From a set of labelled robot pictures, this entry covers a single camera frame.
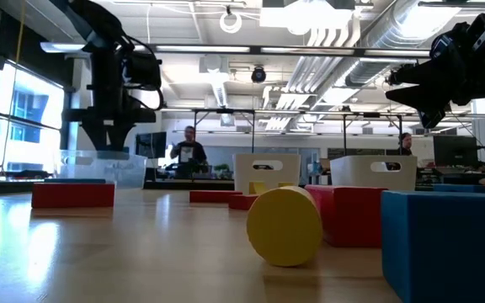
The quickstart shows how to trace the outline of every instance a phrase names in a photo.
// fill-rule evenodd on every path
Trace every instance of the person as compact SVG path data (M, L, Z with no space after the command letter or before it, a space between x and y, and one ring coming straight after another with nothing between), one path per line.
M413 145L413 138L409 133L403 133L400 135L400 139L402 140L402 144L398 147L398 155L402 156L412 156L413 153L411 152L411 146Z
M184 129L184 141L175 145L169 156L174 159L179 157L181 163L203 164L207 160L203 146L195 140L195 128L186 126Z

